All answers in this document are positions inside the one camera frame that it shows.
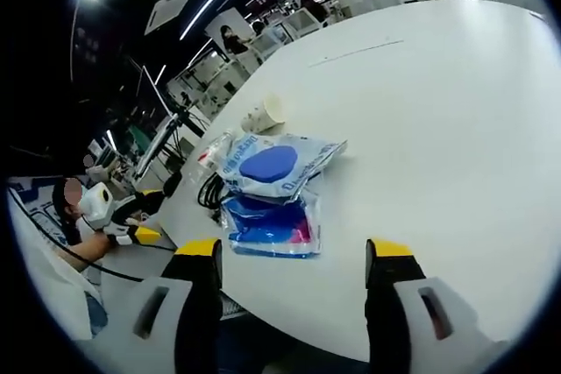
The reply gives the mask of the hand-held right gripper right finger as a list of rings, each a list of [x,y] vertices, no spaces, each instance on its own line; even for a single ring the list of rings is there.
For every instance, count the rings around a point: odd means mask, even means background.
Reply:
[[[508,351],[478,326],[476,311],[411,249],[366,242],[366,328],[372,373],[483,373]]]

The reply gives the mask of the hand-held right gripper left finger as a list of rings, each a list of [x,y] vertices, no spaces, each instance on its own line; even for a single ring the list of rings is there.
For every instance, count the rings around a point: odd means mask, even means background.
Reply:
[[[216,237],[178,248],[162,275],[142,280],[89,342],[102,373],[216,373],[222,317],[222,244]]]

